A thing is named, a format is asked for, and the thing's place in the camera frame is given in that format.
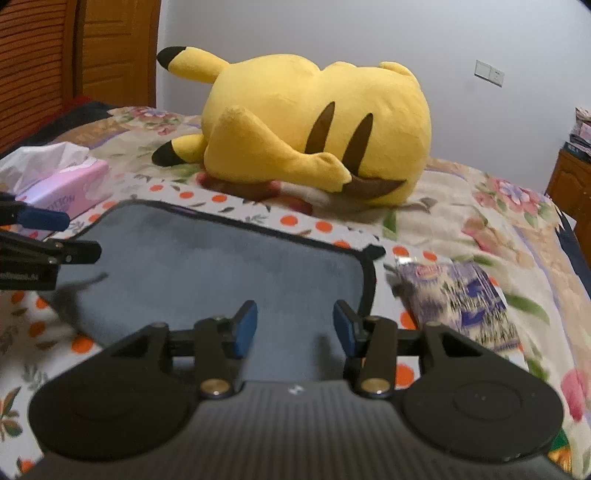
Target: gray towel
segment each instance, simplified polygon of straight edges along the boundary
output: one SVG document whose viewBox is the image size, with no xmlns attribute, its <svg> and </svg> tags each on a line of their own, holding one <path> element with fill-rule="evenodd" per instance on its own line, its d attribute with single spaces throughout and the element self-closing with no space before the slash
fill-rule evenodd
<svg viewBox="0 0 591 480">
<path fill-rule="evenodd" d="M 159 202 L 121 203 L 79 238 L 98 241 L 101 259 L 63 267 L 56 290 L 41 293 L 63 320 L 106 346 L 153 322 L 180 330 L 233 316 L 254 300 L 242 380 L 341 378 L 333 305 L 368 314 L 373 300 L 373 265 L 358 252 Z"/>
</svg>

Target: white tissue paper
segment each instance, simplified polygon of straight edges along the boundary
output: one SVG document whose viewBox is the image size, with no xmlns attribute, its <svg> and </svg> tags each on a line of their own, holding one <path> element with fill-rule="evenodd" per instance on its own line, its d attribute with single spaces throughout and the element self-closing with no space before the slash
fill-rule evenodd
<svg viewBox="0 0 591 480">
<path fill-rule="evenodd" d="M 0 192 L 19 195 L 64 168 L 80 165 L 89 149 L 70 142 L 21 147 L 0 160 Z"/>
</svg>

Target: yellow plush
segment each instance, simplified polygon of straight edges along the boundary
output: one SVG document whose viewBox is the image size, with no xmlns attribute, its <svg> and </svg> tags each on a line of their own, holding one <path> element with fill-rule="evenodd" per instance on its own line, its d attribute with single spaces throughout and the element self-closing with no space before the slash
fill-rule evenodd
<svg viewBox="0 0 591 480">
<path fill-rule="evenodd" d="M 410 195 L 427 161 L 427 101 L 398 63 L 320 70 L 277 54 L 230 64 L 194 47 L 165 48 L 158 61 L 213 86 L 203 133 L 160 147 L 156 165 L 200 162 L 226 181 L 282 180 L 389 206 Z"/>
</svg>

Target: plush toy arm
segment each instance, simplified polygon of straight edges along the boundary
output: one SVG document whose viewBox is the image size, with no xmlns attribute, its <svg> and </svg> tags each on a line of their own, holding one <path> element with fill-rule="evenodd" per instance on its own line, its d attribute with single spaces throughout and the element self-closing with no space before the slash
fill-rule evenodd
<svg viewBox="0 0 591 480">
<path fill-rule="evenodd" d="M 213 53 L 195 47 L 166 47 L 157 56 L 158 63 L 170 73 L 187 80 L 213 83 L 230 64 Z"/>
<path fill-rule="evenodd" d="M 213 127 L 205 169 L 237 183 L 282 180 L 340 192 L 351 182 L 349 170 L 331 153 L 300 153 L 276 136 L 249 110 L 227 108 Z"/>
</svg>

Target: light switch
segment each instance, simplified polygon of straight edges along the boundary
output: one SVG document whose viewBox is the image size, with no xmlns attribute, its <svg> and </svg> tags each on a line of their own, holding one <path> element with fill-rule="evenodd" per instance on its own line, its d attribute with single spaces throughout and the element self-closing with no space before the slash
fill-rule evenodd
<svg viewBox="0 0 591 480">
<path fill-rule="evenodd" d="M 474 70 L 474 75 L 476 75 L 477 77 L 480 78 L 484 78 L 485 80 L 489 79 L 489 76 L 491 75 L 491 66 L 487 65 L 484 62 L 481 62 L 480 60 L 476 61 L 476 70 Z"/>
<path fill-rule="evenodd" d="M 505 79 L 505 74 L 500 71 L 497 70 L 496 68 L 491 67 L 491 74 L 488 77 L 488 79 L 494 83 L 495 85 L 498 85 L 499 87 L 503 86 L 503 80 Z"/>
<path fill-rule="evenodd" d="M 491 67 L 489 64 L 484 63 L 483 61 L 477 60 L 476 61 L 476 69 L 474 70 L 474 75 L 485 79 L 499 87 L 503 86 L 503 80 L 505 80 L 505 73 L 497 70 L 494 67 Z"/>
</svg>

